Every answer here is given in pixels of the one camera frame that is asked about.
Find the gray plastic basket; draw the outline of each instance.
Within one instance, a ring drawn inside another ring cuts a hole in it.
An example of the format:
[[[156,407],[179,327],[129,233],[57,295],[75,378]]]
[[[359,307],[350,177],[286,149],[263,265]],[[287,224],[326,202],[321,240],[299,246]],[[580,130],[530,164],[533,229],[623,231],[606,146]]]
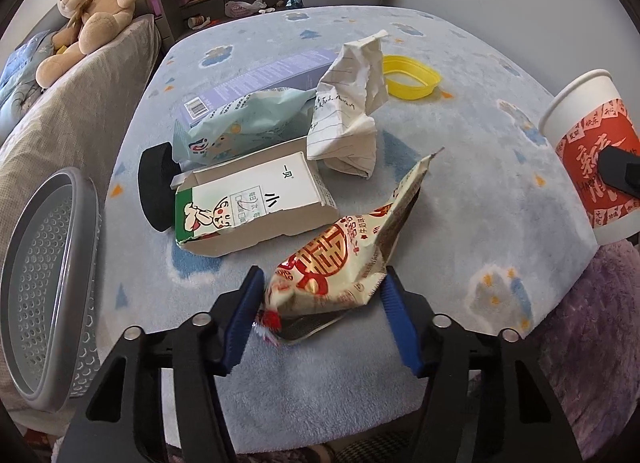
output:
[[[94,184],[68,167],[36,191],[12,234],[0,279],[0,338],[14,384],[34,409],[60,410],[99,369],[99,226]]]

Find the paper cup on shelf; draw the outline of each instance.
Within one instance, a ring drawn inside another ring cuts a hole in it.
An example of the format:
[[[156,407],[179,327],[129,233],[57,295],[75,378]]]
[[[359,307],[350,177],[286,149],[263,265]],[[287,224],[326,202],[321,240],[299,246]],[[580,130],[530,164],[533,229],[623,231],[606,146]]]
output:
[[[640,140],[608,71],[594,69],[560,91],[540,120],[540,133],[574,182],[599,245],[640,231],[640,200],[605,185],[598,173],[598,155],[605,147],[640,151]]]

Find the table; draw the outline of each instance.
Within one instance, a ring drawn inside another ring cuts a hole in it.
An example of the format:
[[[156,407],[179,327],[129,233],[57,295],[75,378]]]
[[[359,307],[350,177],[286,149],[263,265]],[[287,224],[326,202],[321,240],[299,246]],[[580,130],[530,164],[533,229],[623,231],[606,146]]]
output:
[[[203,87],[277,57],[381,29],[388,55],[435,68],[440,88],[391,98],[375,114],[378,160],[370,180],[321,169],[343,214],[382,204],[425,154],[446,150],[402,230],[392,264],[404,286],[468,329],[523,334],[553,309],[596,250],[577,194],[535,124],[552,97],[484,42],[435,16],[401,8],[311,8],[239,20],[175,47],[148,85],[111,179],[98,249],[97,343],[104,360],[122,331],[176,327],[238,287],[250,265],[270,273],[315,233],[278,237],[220,259],[180,250],[173,231],[146,222],[140,154],[170,141],[171,109]],[[165,430],[178,443],[170,375]],[[415,410],[424,382],[402,366],[377,298],[295,347],[251,335],[242,363],[218,379],[238,452],[304,446],[356,433]]]

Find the orange triangle pattern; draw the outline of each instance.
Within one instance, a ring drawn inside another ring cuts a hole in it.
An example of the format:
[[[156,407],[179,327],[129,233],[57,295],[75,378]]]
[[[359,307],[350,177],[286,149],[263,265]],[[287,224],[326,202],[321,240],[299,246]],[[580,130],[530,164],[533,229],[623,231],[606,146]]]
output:
[[[110,196],[112,198],[115,198],[116,196],[119,196],[120,194],[122,194],[124,191],[122,189],[122,187],[120,186],[120,183],[116,184],[115,187],[113,187],[113,190],[111,191]]]

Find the yellow plastic lid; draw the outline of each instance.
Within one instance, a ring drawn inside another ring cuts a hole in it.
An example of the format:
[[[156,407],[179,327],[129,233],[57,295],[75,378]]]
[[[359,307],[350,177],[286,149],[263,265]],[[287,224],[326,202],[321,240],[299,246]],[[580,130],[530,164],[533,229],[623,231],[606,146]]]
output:
[[[386,89],[389,94],[402,100],[417,100],[418,98],[426,97],[433,92],[442,80],[437,71],[414,58],[402,55],[385,55],[382,64],[385,75],[389,73],[404,73],[422,84],[421,86],[410,86],[389,78],[385,79]]]

